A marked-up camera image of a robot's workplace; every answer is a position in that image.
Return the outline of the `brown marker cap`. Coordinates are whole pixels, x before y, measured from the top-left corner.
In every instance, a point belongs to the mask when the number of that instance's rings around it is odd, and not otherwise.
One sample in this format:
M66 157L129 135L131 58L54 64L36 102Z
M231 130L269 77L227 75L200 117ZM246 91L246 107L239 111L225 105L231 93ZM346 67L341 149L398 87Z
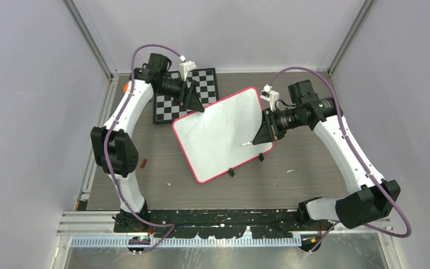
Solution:
M147 159L143 159L140 165L140 168L144 168L146 166Z

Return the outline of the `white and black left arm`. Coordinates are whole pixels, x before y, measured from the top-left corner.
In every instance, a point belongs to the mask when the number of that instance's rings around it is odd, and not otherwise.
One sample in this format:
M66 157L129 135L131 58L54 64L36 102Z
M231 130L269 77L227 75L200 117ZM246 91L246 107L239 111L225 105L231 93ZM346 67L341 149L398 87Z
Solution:
M130 74L126 92L110 118L101 127L93 127L90 133L95 162L109 175L120 199L120 213L116 217L134 231L145 231L150 225L135 170L139 153L132 141L132 134L144 107L157 95L174 99L184 109L204 112L204 106L196 95L197 82L188 78L196 69L193 61L179 57L178 77L171 77L172 61L158 53L149 56L148 63L134 68Z

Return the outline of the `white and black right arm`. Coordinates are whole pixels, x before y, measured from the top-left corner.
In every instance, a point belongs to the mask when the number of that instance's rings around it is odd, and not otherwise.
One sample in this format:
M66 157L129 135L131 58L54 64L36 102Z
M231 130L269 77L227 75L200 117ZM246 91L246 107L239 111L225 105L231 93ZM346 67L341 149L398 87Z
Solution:
M281 110L279 94L265 85L260 97L270 107L261 113L261 125L252 145L283 139L288 130L308 126L324 143L337 164L348 190L344 198L315 197L300 202L297 222L305 230L313 229L320 220L338 221L353 229L388 217L393 209L391 200L400 194L397 181L387 181L369 162L348 131L342 111L333 97L319 98L310 80L288 87L291 104Z

